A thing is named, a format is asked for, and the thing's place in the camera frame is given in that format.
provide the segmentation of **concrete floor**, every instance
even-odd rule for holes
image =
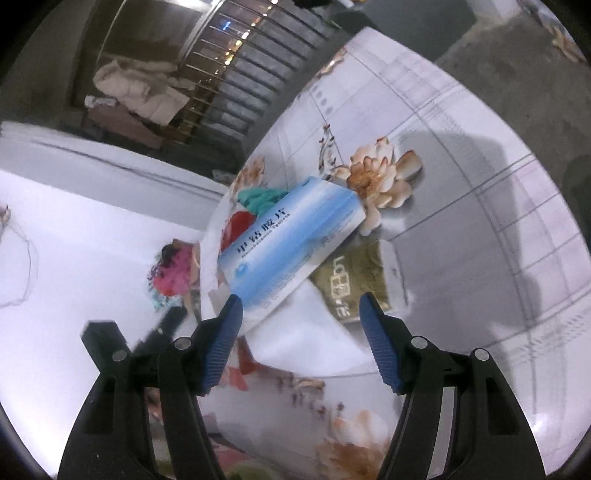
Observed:
[[[567,59],[526,15],[496,28],[476,27],[437,64],[525,141],[589,238],[591,67]]]

